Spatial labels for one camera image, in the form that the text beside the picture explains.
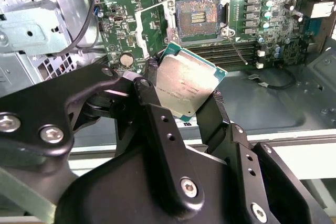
black metal bracket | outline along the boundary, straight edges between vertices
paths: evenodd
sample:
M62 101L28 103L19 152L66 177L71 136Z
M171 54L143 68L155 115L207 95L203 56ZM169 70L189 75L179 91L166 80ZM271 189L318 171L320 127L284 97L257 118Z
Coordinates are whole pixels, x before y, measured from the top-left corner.
M152 64L148 72L154 74L155 68ZM221 212L217 207L214 219L225 219L223 223L332 224L274 150L266 144L253 147L247 141L246 132L230 122L218 91L196 112L202 141L208 145L208 152L213 157L186 149L171 111L160 106L153 83L145 78L133 81L120 78L105 66L90 65L1 98L0 116L3 115L13 116L20 125L13 129L13 122L8 125L2 122L0 165L10 166L8 171L15 167L50 173L57 173L65 163L73 145L74 131L95 123L101 116L117 119L118 157L76 180L59 202L63 210L71 204L76 205L79 200L86 200L76 189L77 185L83 186L78 187L81 190L95 185L96 191L88 194L90 202L100 199L101 188L110 190L111 168L122 180L123 165L127 164L135 177L141 174L141 188L147 190L144 193L146 200L155 205L151 209L158 210L156 201L159 201L162 206L159 211L164 209L161 215L174 218L173 222L176 219L198 222L196 214L203 218L205 213L212 213L215 205L227 206L229 199L232 216L227 218L224 216L227 209ZM42 136L42 130L49 126L59 129L56 137L62 133L57 142L43 140L46 136ZM214 176L220 180L220 183L215 182L215 190L212 190L214 182L207 180L210 174L200 169L196 173L196 163L192 161L208 162L212 171L219 174ZM19 177L15 180L17 184L20 184ZM206 186L201 184L200 177ZM230 188L222 188L221 183L226 186L228 178ZM136 183L128 179L128 186ZM204 188L209 192L208 198ZM225 191L225 199L217 197L222 191ZM295 209L284 207L289 200L293 200ZM138 209L143 215L155 215L149 208Z
M19 127L0 131L0 165L45 172L57 169L73 146L73 129L83 104L119 80L106 66L90 65L1 98L0 115L18 119ZM46 132L51 141L41 137L46 127L57 129ZM53 141L52 134L59 141Z
M166 208L180 219L189 219L201 210L204 191L189 160L183 139L169 109L160 106L154 85L144 78L134 81L141 107L139 118L153 156L158 174L165 181Z

black cable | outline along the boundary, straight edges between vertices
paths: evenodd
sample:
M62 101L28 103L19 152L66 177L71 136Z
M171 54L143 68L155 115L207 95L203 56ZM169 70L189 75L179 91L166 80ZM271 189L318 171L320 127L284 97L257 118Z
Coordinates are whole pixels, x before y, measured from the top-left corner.
M72 41L72 43L69 46L67 46L61 52L53 54L53 56L62 56L62 55L70 53L77 46L77 44L83 39L83 37L85 36L85 33L87 32L89 28L91 18L94 15L93 14L94 7L95 7L95 0L90 0L90 8L89 8L88 14L86 16L86 19L77 37Z
M280 69L285 72L290 78L291 78L291 81L286 84L286 85L283 85L283 86L273 86L273 85L268 85L267 88L268 89L275 89L275 90L284 90L284 89L287 89L287 88L290 88L292 87L294 84L296 84L296 78L295 78L295 75L289 71L288 69L285 69L283 67L280 67Z
M248 77L249 80L256 81L260 86L265 87L267 89L284 90L284 89L292 87L296 83L295 75L288 69L283 68L282 66L279 66L278 68L281 69L284 73L286 73L291 78L291 81L288 84L283 85L283 86L269 85L268 83L262 81L259 75L253 74L250 71L245 71L245 73L249 75Z
M88 51L90 49L93 49L98 43L98 40L99 40L99 21L98 21L97 16L95 16L95 21L96 21L96 39L94 40L92 45L89 46L89 47L80 47L78 45L76 46L78 49L82 50L83 52Z

green circuit board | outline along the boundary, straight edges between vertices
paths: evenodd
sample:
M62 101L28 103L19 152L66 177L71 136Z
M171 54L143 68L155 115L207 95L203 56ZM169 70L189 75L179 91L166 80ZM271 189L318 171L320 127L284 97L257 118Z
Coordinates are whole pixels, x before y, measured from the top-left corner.
M170 42L167 39L169 25L165 18L167 11L160 1L96 0L97 6L103 12L99 25L112 67L120 71L131 70L140 73L148 58L140 47L137 12L142 11L140 38L145 41L148 55L154 56L165 49ZM218 27L209 26L213 29L213 34L204 33L185 37L181 39L186 43L182 45L183 47L228 71L256 68L256 53L260 46L263 46L266 52L263 59L265 67L272 67L277 61L286 65L299 64L305 60L303 41L307 41L319 29L318 22L310 25L310 20L307 18L298 22L293 18L293 11L285 8L285 4L295 2L294 12L296 12L300 10L302 1L304 0L226 0L226 5L219 5L216 8L215 5L211 7L207 5L209 2L216 3L216 0L175 0L176 13L172 16L175 17L177 25L174 32L182 36L182 32L185 33L185 31L180 29L185 24L185 20L189 20L181 18L183 22L179 24L179 18L185 17L187 12L182 8L177 10L179 6L183 8L188 6L191 10L189 14L193 24L187 24L184 28L191 31L197 29L197 23L208 21L209 17L213 17L210 15L216 12L219 29L223 22L234 31L234 36L230 37L231 41L227 37L220 38ZM210 12L192 12L202 8L212 9ZM248 61L248 65L244 65L239 59L232 43Z

metal panel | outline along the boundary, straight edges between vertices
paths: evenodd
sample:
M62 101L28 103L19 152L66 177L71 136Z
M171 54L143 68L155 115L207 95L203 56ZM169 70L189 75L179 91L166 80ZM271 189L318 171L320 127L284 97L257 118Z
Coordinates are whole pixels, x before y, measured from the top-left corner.
M0 52L41 55L62 51L71 41L57 5L49 0L14 6L0 22Z
M74 70L77 65L72 57L0 55L0 97Z

ram slot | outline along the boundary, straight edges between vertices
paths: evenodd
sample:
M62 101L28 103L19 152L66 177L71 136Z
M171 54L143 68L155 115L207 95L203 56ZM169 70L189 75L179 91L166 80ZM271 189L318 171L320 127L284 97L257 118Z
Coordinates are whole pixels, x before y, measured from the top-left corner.
M256 45L254 42L238 43L235 46L249 65L255 62ZM189 48L189 50L222 68L245 65L231 45Z

